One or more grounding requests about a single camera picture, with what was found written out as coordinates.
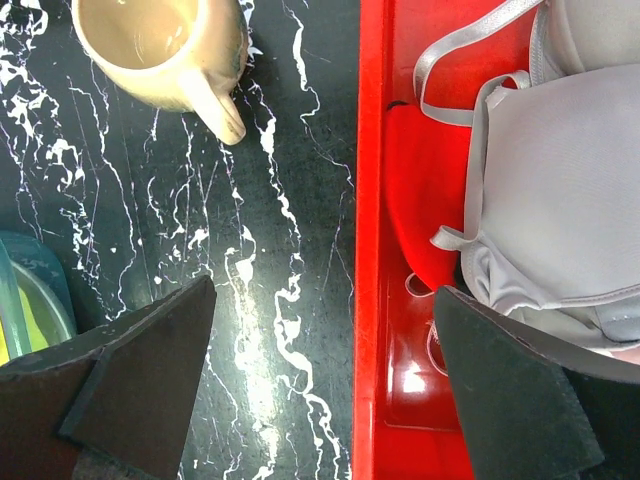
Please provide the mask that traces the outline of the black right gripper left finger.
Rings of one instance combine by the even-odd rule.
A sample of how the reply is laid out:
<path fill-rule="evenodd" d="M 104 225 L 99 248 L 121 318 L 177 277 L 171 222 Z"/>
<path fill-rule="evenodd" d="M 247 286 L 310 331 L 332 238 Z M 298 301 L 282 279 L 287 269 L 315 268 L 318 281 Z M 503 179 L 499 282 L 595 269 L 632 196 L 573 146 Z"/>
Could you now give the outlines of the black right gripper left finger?
<path fill-rule="evenodd" d="M 215 305 L 200 276 L 2 366 L 2 478 L 176 478 Z"/>

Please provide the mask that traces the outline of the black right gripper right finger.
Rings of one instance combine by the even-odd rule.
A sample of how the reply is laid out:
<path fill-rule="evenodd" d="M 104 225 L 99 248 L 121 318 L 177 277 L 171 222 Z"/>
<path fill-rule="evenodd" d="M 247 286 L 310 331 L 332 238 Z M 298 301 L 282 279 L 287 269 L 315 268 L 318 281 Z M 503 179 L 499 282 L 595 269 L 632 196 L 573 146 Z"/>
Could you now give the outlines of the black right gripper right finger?
<path fill-rule="evenodd" d="M 434 316 L 478 479 L 636 479 L 639 367 L 444 287 Z"/>

